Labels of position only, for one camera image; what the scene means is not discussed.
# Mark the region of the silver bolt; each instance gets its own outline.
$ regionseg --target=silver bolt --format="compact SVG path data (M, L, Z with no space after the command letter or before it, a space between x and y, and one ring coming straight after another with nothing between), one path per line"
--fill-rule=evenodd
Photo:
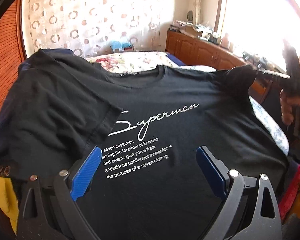
M30 176L30 180L31 180L31 181L35 181L37 178L38 178L37 175L31 175L31 176Z
M68 174L69 174L69 172L68 172L67 170L62 170L62 171L59 172L59 175L60 175L61 177L65 177L65 176L67 176Z
M230 174L232 177L238 177L238 176L239 176L239 172L236 171L236 170L230 170L230 171L229 171L229 174Z
M266 174L261 174L260 175L260 178L263 179L263 180L267 180L268 179L268 176Z

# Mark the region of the person's hand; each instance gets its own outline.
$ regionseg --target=person's hand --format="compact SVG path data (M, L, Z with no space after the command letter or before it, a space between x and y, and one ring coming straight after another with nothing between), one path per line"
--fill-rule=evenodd
M300 97L287 97L284 90L280 93L281 118L285 125L290 125L293 122L292 107L300 106Z

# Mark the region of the floral bedsheet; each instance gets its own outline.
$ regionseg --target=floral bedsheet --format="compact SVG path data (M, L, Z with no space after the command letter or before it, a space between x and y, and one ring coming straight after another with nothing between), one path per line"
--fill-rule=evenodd
M193 69L203 72L214 72L216 69L209 66L178 66L167 57L164 52L125 52L87 58L89 62L99 62L102 67L112 73L131 73L154 69L157 65L172 68ZM289 143L284 132L268 112L252 97L250 102L256 117L267 128L272 138L285 155L288 155Z

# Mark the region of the cabinet door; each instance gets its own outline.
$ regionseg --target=cabinet door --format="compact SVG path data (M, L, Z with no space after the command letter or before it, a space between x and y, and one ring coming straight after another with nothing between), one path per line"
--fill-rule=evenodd
M177 42L179 33L173 33L171 31L168 31L167 41L166 41L166 50L172 55L175 55L176 48L177 48Z
M191 65L204 65L214 67L214 57L217 50L204 41L196 41L191 54Z
M239 60L237 57L222 50L217 52L214 63L214 67L216 69L232 69L241 65L244 65L244 62Z
M191 51L195 40L186 35L180 35L175 56L183 63L191 65Z

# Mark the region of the blue gripper pad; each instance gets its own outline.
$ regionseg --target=blue gripper pad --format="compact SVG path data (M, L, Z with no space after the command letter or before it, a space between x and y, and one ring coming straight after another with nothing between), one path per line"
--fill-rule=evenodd
M86 192L89 183L101 162L101 157L101 150L96 146L77 171L76 175L72 179L72 187L70 191L73 201L76 201L78 197L82 197Z
M215 158L214 160L211 160L202 147L197 149L196 158L197 163L206 177L206 180L208 181L214 195L222 200L225 200L227 196L226 180L213 163L214 161L219 160L216 160Z

